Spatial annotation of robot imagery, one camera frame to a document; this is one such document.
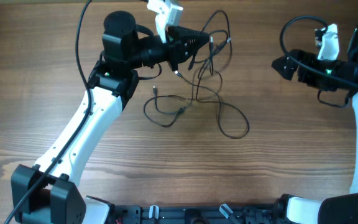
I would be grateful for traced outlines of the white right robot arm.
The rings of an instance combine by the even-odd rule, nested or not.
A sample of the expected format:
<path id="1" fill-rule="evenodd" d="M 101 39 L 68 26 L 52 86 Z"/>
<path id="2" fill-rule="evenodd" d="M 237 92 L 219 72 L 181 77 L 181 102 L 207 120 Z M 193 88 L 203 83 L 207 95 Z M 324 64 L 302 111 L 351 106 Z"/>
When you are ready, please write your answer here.
<path id="1" fill-rule="evenodd" d="M 337 57 L 337 25 L 328 25 L 315 16 L 310 16 L 309 19 L 323 25 L 323 28 L 314 32 L 318 54 L 299 49 L 288 51 L 283 43 L 285 31 L 301 19 L 296 17 L 283 26 L 279 36 L 283 56 L 272 62 L 272 68 L 286 80 L 291 80 L 297 74 L 299 82 L 318 89 L 320 93 L 347 91 L 344 103 L 352 105 L 356 119 L 356 164 L 347 195 L 317 201 L 284 194 L 275 202 L 272 222 L 358 223 L 358 26 L 349 43 L 347 60 L 343 61 Z"/>

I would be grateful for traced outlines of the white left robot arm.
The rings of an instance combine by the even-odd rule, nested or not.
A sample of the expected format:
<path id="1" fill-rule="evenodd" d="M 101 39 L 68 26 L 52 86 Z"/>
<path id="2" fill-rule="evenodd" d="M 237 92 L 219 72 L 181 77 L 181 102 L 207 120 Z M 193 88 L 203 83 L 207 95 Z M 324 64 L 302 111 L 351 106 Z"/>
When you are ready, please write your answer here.
<path id="1" fill-rule="evenodd" d="M 83 79 L 81 105 L 50 149 L 34 165 L 19 165 L 11 176 L 18 223 L 107 223 L 114 205 L 78 190 L 85 166 L 99 140 L 132 98 L 137 69 L 167 62 L 172 70 L 209 41 L 203 31 L 170 24 L 160 34 L 136 23 L 126 11 L 104 20 L 103 51 Z"/>

